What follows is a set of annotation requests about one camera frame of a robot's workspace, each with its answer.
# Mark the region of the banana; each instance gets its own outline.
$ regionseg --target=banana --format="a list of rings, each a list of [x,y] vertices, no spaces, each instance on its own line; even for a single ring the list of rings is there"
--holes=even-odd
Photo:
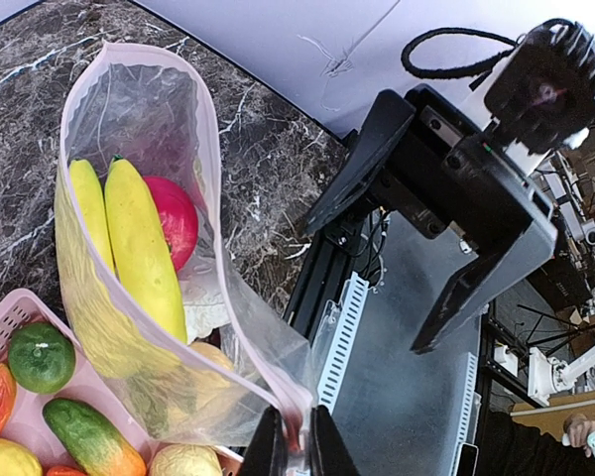
[[[106,221],[106,207],[99,177],[87,160],[72,161],[68,167],[68,173],[90,239],[103,262],[108,265],[108,268],[114,274],[115,264],[112,259],[108,223]]]
[[[148,186],[130,162],[115,157],[104,194],[121,285],[158,325],[186,344],[179,279]]]

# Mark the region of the table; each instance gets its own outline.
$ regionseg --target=table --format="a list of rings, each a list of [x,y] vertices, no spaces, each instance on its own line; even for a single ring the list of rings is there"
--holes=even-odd
[[[265,85],[124,0],[49,0],[0,26],[0,300],[29,288],[63,314],[53,211],[61,110],[103,41],[167,48],[204,78],[221,131],[225,244],[282,312],[309,242],[296,223],[344,149]]]

